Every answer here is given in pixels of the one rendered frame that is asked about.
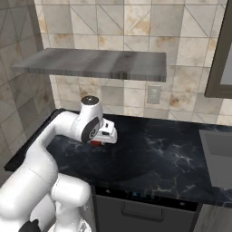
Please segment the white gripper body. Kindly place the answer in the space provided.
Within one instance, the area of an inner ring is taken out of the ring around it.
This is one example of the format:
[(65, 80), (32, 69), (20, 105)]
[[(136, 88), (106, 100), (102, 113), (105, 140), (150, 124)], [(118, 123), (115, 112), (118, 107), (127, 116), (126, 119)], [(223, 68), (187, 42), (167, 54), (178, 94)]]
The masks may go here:
[(113, 128), (112, 130), (101, 128), (97, 134), (92, 138), (94, 141), (101, 143), (115, 144), (118, 139), (117, 130)]

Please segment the dark framed cabinet door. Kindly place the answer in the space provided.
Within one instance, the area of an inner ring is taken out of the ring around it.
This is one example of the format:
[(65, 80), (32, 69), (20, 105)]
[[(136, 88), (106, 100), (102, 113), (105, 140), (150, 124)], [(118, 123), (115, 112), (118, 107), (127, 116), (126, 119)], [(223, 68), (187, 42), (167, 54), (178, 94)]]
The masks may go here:
[(204, 95), (232, 99), (232, 0), (227, 0)]

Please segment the dark grey dishwasher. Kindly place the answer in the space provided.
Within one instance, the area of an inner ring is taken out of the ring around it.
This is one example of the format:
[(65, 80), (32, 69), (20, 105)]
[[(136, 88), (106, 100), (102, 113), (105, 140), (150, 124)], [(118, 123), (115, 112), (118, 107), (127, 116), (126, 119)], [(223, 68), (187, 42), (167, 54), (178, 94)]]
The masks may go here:
[(97, 232), (193, 232), (198, 203), (93, 188)]

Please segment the grey sink basin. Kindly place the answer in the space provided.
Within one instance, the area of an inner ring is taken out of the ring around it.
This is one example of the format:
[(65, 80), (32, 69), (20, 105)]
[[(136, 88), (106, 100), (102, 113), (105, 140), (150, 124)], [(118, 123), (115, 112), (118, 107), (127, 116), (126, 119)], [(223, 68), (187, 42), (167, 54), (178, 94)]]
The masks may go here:
[(211, 185), (232, 189), (232, 132), (200, 130), (199, 135)]

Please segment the grey wooden cupboard door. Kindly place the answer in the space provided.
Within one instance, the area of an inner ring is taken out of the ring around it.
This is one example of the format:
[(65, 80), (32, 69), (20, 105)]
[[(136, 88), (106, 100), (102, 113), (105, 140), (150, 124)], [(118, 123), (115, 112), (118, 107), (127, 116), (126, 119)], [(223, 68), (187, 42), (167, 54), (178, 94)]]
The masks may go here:
[(232, 232), (232, 208), (204, 205), (193, 232)]

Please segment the grey wall socket plate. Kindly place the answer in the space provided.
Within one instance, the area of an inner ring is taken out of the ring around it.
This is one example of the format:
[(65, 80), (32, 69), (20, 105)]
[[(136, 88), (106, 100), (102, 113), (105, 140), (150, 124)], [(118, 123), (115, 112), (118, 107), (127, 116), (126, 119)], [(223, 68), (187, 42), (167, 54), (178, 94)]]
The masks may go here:
[(161, 95), (161, 87), (158, 85), (149, 85), (148, 86), (148, 97), (147, 103), (150, 104), (159, 104)]

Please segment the grey wall shelf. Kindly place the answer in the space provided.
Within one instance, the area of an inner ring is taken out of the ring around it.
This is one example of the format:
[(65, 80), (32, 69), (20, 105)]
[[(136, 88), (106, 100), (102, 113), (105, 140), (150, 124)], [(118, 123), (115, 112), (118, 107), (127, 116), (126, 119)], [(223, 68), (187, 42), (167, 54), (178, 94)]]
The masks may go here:
[(133, 51), (47, 48), (12, 65), (19, 73), (165, 82), (167, 55)]

